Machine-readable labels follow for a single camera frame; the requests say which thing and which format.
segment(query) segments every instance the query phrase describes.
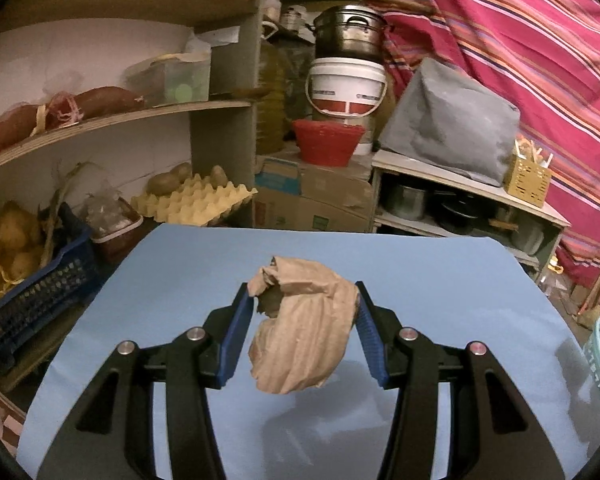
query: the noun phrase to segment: pink striped curtain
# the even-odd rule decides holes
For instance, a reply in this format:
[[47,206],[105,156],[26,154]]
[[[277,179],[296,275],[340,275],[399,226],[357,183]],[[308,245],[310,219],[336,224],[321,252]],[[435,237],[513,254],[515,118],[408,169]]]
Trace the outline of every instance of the pink striped curtain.
[[571,222],[558,257],[577,283],[600,273],[600,4],[596,0],[415,0],[391,11],[386,60],[398,96],[436,56],[520,108],[520,129],[554,153],[547,202]]

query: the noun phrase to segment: cardboard box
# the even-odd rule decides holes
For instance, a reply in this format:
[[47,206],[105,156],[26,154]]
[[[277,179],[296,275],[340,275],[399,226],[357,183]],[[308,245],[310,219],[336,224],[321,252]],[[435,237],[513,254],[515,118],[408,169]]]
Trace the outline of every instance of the cardboard box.
[[365,161],[352,161],[346,168],[326,168],[302,162],[296,151],[260,156],[254,225],[295,231],[364,232],[372,211],[370,157],[368,167]]

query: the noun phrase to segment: crumpled brown paper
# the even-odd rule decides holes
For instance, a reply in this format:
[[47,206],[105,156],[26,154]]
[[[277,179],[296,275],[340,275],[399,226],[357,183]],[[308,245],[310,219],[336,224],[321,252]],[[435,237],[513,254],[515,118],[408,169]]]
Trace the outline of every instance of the crumpled brown paper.
[[248,284],[263,320],[249,348],[259,390],[320,386],[342,360],[358,288],[318,262],[275,256]]

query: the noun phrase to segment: blue gripper pad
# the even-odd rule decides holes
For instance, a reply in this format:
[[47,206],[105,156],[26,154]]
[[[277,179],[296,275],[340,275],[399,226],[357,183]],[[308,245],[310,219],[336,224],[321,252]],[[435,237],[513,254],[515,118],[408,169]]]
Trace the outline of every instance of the blue gripper pad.
[[356,283],[356,285],[360,291],[358,294],[360,305],[358,307],[358,316],[356,317],[356,329],[362,343],[369,372],[378,381],[378,385],[384,388],[389,382],[389,372],[386,369],[384,359],[384,342],[371,315],[370,307],[373,308],[374,306],[373,304],[367,304],[368,296],[364,285],[361,282]]
[[241,286],[232,307],[235,308],[235,313],[219,348],[219,367],[216,378],[221,388],[234,376],[253,315],[253,298],[249,296],[246,284]]

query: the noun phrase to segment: blue table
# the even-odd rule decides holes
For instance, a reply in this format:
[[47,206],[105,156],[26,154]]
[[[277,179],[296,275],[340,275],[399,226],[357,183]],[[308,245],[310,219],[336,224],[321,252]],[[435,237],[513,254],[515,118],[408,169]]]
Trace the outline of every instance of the blue table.
[[[434,342],[484,341],[513,378],[567,475],[600,443],[600,394],[576,340],[513,256],[489,238],[205,229],[163,225],[131,253],[75,325],[29,410],[18,461],[32,476],[74,402],[115,345],[171,341],[231,303],[241,282],[274,254],[318,260]],[[248,346],[260,315],[255,315]],[[209,391],[230,480],[371,480],[378,472],[397,394],[368,374],[355,331],[318,389],[259,392],[243,351],[227,386]],[[164,385],[155,387],[158,476],[170,478]],[[448,390],[442,388],[436,467],[448,456]]]

